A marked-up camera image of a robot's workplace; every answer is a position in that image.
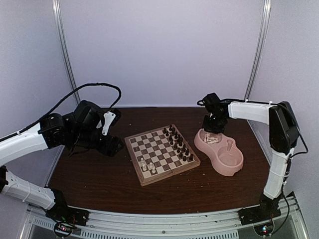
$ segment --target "wooden tabletop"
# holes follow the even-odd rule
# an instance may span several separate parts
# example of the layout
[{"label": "wooden tabletop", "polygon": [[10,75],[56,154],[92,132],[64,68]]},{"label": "wooden tabletop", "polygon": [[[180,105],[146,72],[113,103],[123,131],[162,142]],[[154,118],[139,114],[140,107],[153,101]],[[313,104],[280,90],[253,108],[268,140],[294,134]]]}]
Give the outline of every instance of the wooden tabletop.
[{"label": "wooden tabletop", "polygon": [[61,190],[71,206],[119,213],[176,214],[212,212],[259,203],[269,164],[245,120],[228,120],[225,135],[236,140],[244,166],[233,177],[218,174],[194,145],[203,108],[126,108],[110,134],[121,138],[175,124],[201,160],[184,173],[142,187],[127,149],[115,157],[95,150],[68,157],[63,152],[49,187]]}]

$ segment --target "chessboard frame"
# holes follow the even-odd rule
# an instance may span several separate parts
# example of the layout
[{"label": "chessboard frame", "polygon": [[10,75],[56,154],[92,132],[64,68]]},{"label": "chessboard frame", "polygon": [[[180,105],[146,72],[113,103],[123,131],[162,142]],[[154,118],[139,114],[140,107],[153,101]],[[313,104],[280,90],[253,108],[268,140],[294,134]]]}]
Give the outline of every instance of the chessboard frame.
[{"label": "chessboard frame", "polygon": [[[178,128],[172,124],[172,127],[175,127],[175,131],[177,131],[177,133],[179,133],[182,137],[183,135],[181,134],[181,132],[178,130]],[[160,173],[160,174],[157,174],[157,175],[154,175],[152,177],[149,177],[149,178],[144,178],[143,176],[143,173],[141,171],[141,168],[139,166],[139,162],[138,162],[138,159],[137,157],[135,156],[135,152],[132,148],[132,145],[131,145],[131,139],[133,138],[136,138],[138,136],[142,136],[142,135],[146,135],[148,133],[154,133],[154,132],[157,132],[157,131],[160,131],[160,130],[163,130],[164,128],[168,129],[169,128],[169,125],[168,126],[163,126],[163,127],[159,127],[159,128],[156,128],[156,129],[152,129],[152,130],[148,130],[148,131],[145,131],[145,132],[142,132],[142,133],[138,133],[138,134],[135,134],[135,135],[131,135],[131,136],[128,136],[125,138],[125,144],[127,146],[127,149],[128,149],[128,152],[129,152],[129,155],[131,157],[131,160],[132,160],[132,163],[133,163],[133,166],[134,166],[134,169],[137,173],[137,176],[138,176],[138,179],[139,179],[139,182],[141,184],[141,186],[146,186],[146,185],[149,185],[151,183],[155,183],[155,182],[158,182],[160,180],[163,180],[163,179],[166,179],[168,177],[171,177],[171,176],[174,176],[176,174],[179,174],[179,173],[182,173],[182,172],[185,172],[185,171],[188,171],[190,169],[193,169],[195,167],[198,167],[200,165],[200,160],[199,158],[197,157],[197,155],[195,154],[195,152],[193,151],[193,149],[190,147],[190,145],[188,144],[188,142],[185,140],[185,138],[183,137],[183,143],[186,145],[186,147],[189,149],[189,154],[193,154],[193,161],[192,162],[189,162],[185,165],[182,165],[182,166],[179,166],[177,168],[174,168],[174,169],[170,169],[169,171],[166,171],[166,172],[163,172],[163,173]]]}]

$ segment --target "chessboard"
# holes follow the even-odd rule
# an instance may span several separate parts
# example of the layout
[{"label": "chessboard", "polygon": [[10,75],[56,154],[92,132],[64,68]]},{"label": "chessboard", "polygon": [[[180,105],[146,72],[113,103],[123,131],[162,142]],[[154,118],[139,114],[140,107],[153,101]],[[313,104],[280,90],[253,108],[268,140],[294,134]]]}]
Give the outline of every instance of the chessboard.
[{"label": "chessboard", "polygon": [[200,165],[175,125],[126,137],[125,143],[142,186]]}]

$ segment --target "pink plastic container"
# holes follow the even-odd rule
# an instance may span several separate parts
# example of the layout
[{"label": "pink plastic container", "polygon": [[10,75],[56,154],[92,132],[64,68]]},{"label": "pink plastic container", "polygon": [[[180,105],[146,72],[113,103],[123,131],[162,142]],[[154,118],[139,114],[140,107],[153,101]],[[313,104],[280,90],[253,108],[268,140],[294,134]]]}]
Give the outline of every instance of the pink plastic container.
[{"label": "pink plastic container", "polygon": [[213,168],[221,175],[233,176],[243,168],[244,156],[236,147],[233,138],[220,134],[213,134],[200,129],[194,139],[195,146],[205,153]]}]

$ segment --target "wooden chessboard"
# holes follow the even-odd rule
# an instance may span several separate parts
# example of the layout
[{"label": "wooden chessboard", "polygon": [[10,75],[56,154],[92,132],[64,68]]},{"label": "wooden chessboard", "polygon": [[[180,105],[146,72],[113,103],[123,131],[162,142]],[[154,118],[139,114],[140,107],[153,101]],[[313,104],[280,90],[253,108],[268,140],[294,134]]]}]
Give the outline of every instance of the wooden chessboard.
[{"label": "wooden chessboard", "polygon": [[[176,126],[172,125],[171,128],[173,127],[175,131],[181,135]],[[186,156],[186,159],[180,157],[181,155],[177,150],[181,150],[182,146],[177,143],[177,138],[169,128],[169,126],[161,127],[125,138],[127,149],[142,186],[185,172],[200,165],[199,158],[182,135],[182,144],[185,144],[186,148],[189,149],[189,154],[186,156],[185,152],[182,152],[182,156]],[[170,144],[170,135],[172,136],[173,144]],[[142,169],[142,158],[147,165],[146,171]],[[152,172],[154,170],[149,169],[151,162],[155,167],[155,173]]]}]

